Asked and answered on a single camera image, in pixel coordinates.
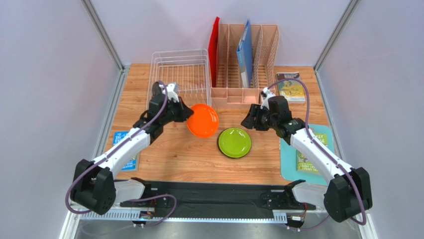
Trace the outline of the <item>orange plate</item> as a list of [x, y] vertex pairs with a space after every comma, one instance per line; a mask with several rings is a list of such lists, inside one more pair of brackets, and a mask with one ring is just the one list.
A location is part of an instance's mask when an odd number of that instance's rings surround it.
[[219, 127], [219, 118], [216, 111], [207, 104], [195, 104], [191, 107], [194, 112], [187, 120], [189, 131], [201, 138], [208, 138], [215, 134]]

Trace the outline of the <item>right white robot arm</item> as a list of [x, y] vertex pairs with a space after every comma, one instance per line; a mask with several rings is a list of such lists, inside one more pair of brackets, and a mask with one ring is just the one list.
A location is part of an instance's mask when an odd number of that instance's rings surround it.
[[257, 131], [273, 129], [324, 178], [326, 185], [297, 180], [286, 186], [285, 191], [294, 203], [324, 208], [338, 223], [361, 215], [362, 221], [356, 223], [366, 224], [366, 211], [373, 206], [369, 173], [362, 167], [350, 166], [321, 143], [304, 120], [292, 116], [284, 97], [271, 96], [261, 105], [252, 104], [241, 125]]

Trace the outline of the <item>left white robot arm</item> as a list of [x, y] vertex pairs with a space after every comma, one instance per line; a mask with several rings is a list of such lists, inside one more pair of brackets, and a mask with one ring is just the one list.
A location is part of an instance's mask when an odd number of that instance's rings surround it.
[[75, 168], [73, 183], [65, 197], [69, 211], [77, 213], [70, 201], [86, 212], [104, 215], [115, 204], [135, 202], [142, 198], [145, 184], [141, 179], [115, 181], [124, 165], [137, 153], [148, 148], [170, 122], [185, 122], [194, 111], [181, 97], [156, 95], [128, 134], [110, 150], [89, 161], [82, 159]]

